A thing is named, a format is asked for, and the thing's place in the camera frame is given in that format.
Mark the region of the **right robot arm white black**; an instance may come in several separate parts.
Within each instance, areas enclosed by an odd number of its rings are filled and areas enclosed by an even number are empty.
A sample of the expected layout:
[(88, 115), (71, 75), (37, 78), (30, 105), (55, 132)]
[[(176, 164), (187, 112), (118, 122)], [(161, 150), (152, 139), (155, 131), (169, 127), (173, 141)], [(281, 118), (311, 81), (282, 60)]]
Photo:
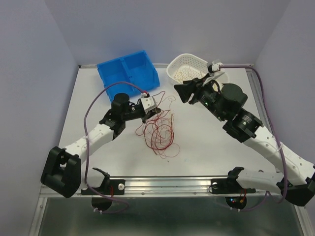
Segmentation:
[(253, 193), (263, 190), (280, 194), (289, 203), (304, 207), (315, 196), (315, 166), (283, 143), (277, 141), (268, 128), (243, 105), (248, 97), (231, 83), (222, 86), (216, 80), (198, 79), (174, 85), (183, 103), (201, 103), (219, 121), (232, 138), (259, 153), (277, 173), (246, 170), (235, 167), (225, 179), (210, 185), (213, 194)]

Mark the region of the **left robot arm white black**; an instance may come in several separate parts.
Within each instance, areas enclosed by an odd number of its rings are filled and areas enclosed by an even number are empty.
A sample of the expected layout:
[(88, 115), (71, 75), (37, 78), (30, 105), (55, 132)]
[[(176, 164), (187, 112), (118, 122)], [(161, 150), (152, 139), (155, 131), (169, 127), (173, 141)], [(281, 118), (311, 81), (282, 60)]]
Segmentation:
[(159, 114), (161, 109), (150, 95), (142, 94), (132, 103), (125, 93), (115, 95), (111, 108), (91, 131), (65, 147), (52, 148), (40, 178), (40, 182), (66, 198), (77, 190), (89, 188), (99, 194), (109, 190), (110, 176), (99, 168), (100, 176), (92, 184), (88, 182), (89, 158), (99, 148), (115, 140), (125, 129), (126, 122), (140, 119), (142, 122)]

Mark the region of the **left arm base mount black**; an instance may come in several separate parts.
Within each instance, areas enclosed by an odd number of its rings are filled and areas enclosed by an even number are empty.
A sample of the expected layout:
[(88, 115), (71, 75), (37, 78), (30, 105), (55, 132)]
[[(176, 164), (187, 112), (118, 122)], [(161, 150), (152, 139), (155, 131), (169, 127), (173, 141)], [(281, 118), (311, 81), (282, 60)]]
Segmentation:
[(92, 189), (88, 187), (81, 189), (81, 195), (108, 195), (114, 197), (115, 195), (125, 194), (126, 181), (124, 179), (112, 179), (107, 172), (100, 168), (93, 167), (92, 170), (100, 174), (102, 182), (100, 185), (92, 187)]

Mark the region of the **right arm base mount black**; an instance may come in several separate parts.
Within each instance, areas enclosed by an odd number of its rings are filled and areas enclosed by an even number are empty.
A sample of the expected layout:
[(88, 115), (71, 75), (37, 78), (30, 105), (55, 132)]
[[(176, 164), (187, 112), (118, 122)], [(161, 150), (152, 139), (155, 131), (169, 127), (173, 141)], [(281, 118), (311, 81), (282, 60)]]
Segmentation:
[(233, 170), (228, 172), (226, 178), (214, 178), (211, 180), (211, 184), (208, 187), (208, 192), (212, 194), (245, 194), (245, 193), (256, 193), (254, 188), (243, 188), (238, 182), (238, 175), (245, 168), (235, 167)]

